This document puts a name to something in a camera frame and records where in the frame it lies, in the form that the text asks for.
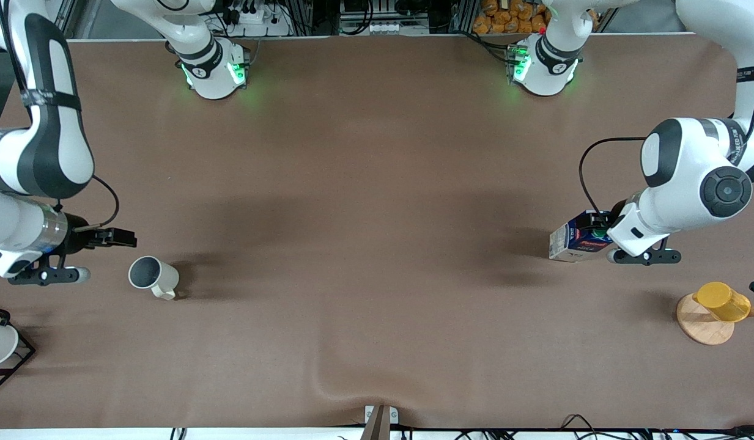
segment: mug handle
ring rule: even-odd
[[[0,317],[2,318],[0,326],[7,326],[10,324],[10,312],[0,309]]]

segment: brown tabletop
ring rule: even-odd
[[[139,248],[69,257],[86,284],[0,279],[38,348],[0,389],[0,428],[349,424],[371,403],[424,427],[754,422],[754,319],[715,348],[673,322],[705,282],[748,290],[754,200],[674,235],[679,265],[547,260],[587,208],[587,145],[732,111],[717,45],[593,37],[575,81],[538,98],[463,37],[269,41],[248,90],[218,102],[161,43],[72,52],[114,226]],[[19,123],[13,100],[2,125]],[[592,155],[602,206],[645,187],[639,151]],[[95,183],[65,203],[91,222],[111,208]],[[189,298],[131,288],[145,254]]]

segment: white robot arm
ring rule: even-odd
[[[633,257],[672,233],[734,217],[752,197],[754,2],[677,0],[676,10],[687,28],[735,57],[736,109],[733,119],[665,120],[643,142],[640,162],[648,188],[625,200],[623,208],[617,204],[619,216],[608,230]]]
[[[542,0],[553,19],[544,35],[532,34],[517,42],[527,48],[522,64],[512,67],[513,81],[526,90],[549,97],[572,81],[581,48],[592,33],[594,23],[587,11],[617,8],[638,0]]]
[[[0,0],[0,47],[13,60],[32,120],[28,128],[0,128],[0,276],[14,284],[85,281],[85,268],[53,268],[49,256],[63,266],[83,248],[135,243],[128,231],[86,228],[82,218],[28,198],[73,197],[94,175],[67,42],[44,3]]]
[[[215,0],[112,0],[151,25],[181,59],[189,86],[207,100],[228,97],[246,86],[248,52],[227,38],[214,37],[199,16]]]

